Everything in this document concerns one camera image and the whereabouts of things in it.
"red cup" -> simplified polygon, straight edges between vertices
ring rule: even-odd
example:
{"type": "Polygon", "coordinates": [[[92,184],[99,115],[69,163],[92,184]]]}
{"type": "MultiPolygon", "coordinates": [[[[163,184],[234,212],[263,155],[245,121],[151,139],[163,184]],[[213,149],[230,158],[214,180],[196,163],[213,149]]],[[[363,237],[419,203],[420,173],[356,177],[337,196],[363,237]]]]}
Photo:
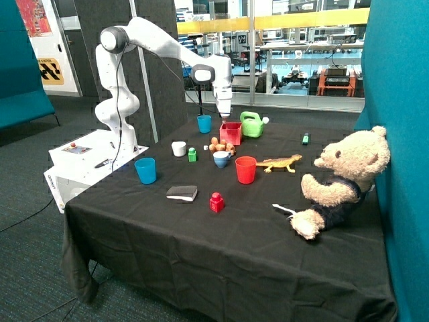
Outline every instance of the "red cup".
{"type": "Polygon", "coordinates": [[[240,183],[249,184],[255,180],[256,159],[251,156],[241,156],[235,160],[237,178],[240,183]]]}

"workbench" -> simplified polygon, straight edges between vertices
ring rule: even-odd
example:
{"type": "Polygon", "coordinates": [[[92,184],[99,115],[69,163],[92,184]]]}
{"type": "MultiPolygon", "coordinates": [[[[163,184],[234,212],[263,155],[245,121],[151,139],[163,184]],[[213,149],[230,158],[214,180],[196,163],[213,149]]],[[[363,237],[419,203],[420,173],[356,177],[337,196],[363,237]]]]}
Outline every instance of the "workbench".
{"type": "MultiPolygon", "coordinates": [[[[266,93],[270,93],[271,91],[271,76],[272,76],[272,66],[275,65],[329,65],[332,64],[332,50],[341,49],[341,50],[360,50],[363,49],[363,42],[356,42],[354,44],[342,44],[339,46],[338,44],[328,44],[327,42],[315,42],[311,44],[287,44],[287,43],[279,43],[274,42],[270,44],[266,44],[260,47],[260,50],[264,50],[267,54],[267,84],[266,84],[266,93]],[[281,58],[273,58],[273,51],[281,51],[281,52],[294,52],[295,50],[305,51],[311,50],[315,51],[329,51],[330,54],[325,54],[325,56],[313,56],[311,58],[284,58],[282,55],[281,58]]],[[[342,65],[360,65],[361,59],[358,57],[350,57],[350,58],[335,58],[335,64],[342,65]]]]}

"teal partition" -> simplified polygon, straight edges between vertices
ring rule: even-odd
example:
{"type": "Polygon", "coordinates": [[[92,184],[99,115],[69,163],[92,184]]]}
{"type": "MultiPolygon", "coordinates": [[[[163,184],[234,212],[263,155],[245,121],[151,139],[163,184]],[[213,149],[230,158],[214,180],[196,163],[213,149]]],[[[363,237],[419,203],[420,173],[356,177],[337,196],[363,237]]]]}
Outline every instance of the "teal partition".
{"type": "Polygon", "coordinates": [[[399,321],[429,321],[429,1],[372,1],[356,129],[387,128],[391,164],[377,180],[399,321]]]}
{"type": "Polygon", "coordinates": [[[1,2],[0,44],[0,129],[54,114],[15,0],[1,2]]]}

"toy lizard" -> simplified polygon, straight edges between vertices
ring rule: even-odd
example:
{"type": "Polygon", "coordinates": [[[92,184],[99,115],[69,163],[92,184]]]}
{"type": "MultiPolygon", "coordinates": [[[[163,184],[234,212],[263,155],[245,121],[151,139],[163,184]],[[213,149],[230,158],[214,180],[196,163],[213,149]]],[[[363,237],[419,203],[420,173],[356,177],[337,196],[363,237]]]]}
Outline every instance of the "toy lizard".
{"type": "Polygon", "coordinates": [[[295,173],[295,170],[291,169],[289,166],[295,161],[301,160],[301,158],[301,155],[294,154],[290,158],[268,159],[262,162],[256,162],[256,165],[267,166],[268,168],[264,169],[266,173],[270,173],[272,168],[287,168],[289,172],[295,173]]]}

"yellow railing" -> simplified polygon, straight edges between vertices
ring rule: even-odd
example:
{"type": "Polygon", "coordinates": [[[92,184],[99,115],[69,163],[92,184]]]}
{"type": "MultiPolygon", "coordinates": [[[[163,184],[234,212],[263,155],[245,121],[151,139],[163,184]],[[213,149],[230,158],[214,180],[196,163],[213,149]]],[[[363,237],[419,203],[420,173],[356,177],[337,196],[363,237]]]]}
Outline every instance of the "yellow railing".
{"type": "MultiPolygon", "coordinates": [[[[331,25],[357,25],[368,22],[369,8],[340,9],[320,12],[295,13],[289,15],[270,15],[255,17],[255,29],[319,27],[331,25]]],[[[219,19],[210,21],[180,22],[177,24],[179,35],[213,32],[236,32],[249,30],[248,17],[219,19]]]]}

